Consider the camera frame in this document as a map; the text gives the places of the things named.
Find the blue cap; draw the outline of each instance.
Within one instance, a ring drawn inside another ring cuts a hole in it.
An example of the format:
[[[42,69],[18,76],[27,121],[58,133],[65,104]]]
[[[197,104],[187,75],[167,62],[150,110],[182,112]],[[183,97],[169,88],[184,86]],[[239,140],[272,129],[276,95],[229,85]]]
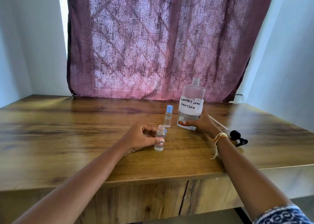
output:
[[[173,109],[173,106],[172,106],[172,105],[168,105],[168,106],[167,106],[167,112],[168,112],[168,113],[172,113],[172,109]]]

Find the person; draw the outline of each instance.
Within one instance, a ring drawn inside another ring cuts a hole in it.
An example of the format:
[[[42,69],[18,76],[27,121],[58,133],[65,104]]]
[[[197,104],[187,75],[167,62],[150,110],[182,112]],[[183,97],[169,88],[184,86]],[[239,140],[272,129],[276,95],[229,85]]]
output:
[[[187,121],[186,124],[197,127],[211,139],[222,133],[205,111],[198,120]],[[118,142],[46,195],[14,224],[74,223],[123,156],[164,141],[155,137],[156,131],[150,125],[135,123]],[[253,163],[237,151],[229,138],[218,139],[217,147],[219,157],[254,223],[312,223]]]

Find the bottle label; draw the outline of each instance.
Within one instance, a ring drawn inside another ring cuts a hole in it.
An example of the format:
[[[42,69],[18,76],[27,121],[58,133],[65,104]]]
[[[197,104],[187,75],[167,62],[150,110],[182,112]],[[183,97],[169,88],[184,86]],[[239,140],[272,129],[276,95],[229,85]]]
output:
[[[187,115],[200,116],[203,109],[204,100],[195,98],[190,99],[185,96],[181,96],[179,111]]]

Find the wooden tabletop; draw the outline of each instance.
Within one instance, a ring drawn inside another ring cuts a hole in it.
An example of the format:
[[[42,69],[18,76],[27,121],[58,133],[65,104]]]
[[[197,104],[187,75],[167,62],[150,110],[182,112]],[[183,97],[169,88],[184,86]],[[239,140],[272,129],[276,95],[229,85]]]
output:
[[[224,175],[213,143],[176,126],[177,101],[32,95],[0,109],[0,191],[51,188],[110,147],[135,122],[163,124],[174,106],[164,150],[124,157],[106,183]],[[248,139],[239,148],[260,169],[314,164],[314,134],[248,104],[211,103],[208,113]]]

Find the wooden table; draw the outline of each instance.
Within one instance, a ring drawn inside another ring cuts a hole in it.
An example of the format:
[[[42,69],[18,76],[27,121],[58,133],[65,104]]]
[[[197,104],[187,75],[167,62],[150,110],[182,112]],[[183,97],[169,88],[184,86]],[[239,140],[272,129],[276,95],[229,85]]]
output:
[[[0,109],[0,222],[11,223],[110,147],[135,121],[173,118],[162,152],[124,157],[77,223],[124,224],[242,206],[202,132],[176,126],[177,101],[32,95]],[[314,134],[248,104],[205,104],[249,140],[239,148],[289,198],[314,194]]]

